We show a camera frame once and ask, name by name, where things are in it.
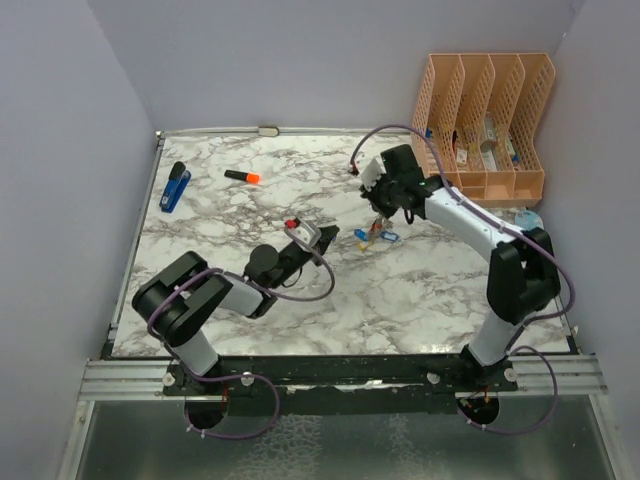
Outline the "keyring with key bunch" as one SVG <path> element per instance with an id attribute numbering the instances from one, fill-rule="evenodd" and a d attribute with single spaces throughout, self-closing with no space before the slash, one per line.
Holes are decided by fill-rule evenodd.
<path id="1" fill-rule="evenodd" d="M 370 226 L 364 229 L 355 229 L 354 236 L 359 240 L 358 249 L 365 252 L 387 230 L 391 230 L 393 222 L 384 215 L 378 214 Z"/>

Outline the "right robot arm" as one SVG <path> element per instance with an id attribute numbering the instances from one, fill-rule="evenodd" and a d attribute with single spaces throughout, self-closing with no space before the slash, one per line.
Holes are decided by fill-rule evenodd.
<path id="1" fill-rule="evenodd" d="M 461 383 L 481 391 L 491 384 L 509 344 L 525 322 L 558 296 L 560 279 L 550 257 L 549 234 L 523 230 L 471 202 L 446 178 L 426 177 L 412 147 L 403 144 L 381 153 L 360 171 L 360 194 L 385 218 L 399 210 L 453 233 L 489 264 L 486 298 L 489 312 L 479 332 L 463 347 Z"/>

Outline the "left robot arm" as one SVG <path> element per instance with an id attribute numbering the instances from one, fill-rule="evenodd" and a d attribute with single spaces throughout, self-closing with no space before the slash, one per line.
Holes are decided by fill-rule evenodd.
<path id="1" fill-rule="evenodd" d="M 292 297 L 281 288 L 293 285 L 290 278 L 312 262 L 329 274 L 328 291 L 335 288 L 335 274 L 324 254 L 339 227 L 318 227 L 300 219 L 285 222 L 291 242 L 281 250 L 269 244 L 255 247 L 241 275 L 212 268 L 199 254 L 188 251 L 141 286 L 132 307 L 147 324 L 148 333 L 183 364 L 186 382 L 206 395 L 220 385 L 219 355 L 202 331 L 217 310 L 254 319 L 264 316 L 279 299 L 313 302 L 329 296 Z"/>

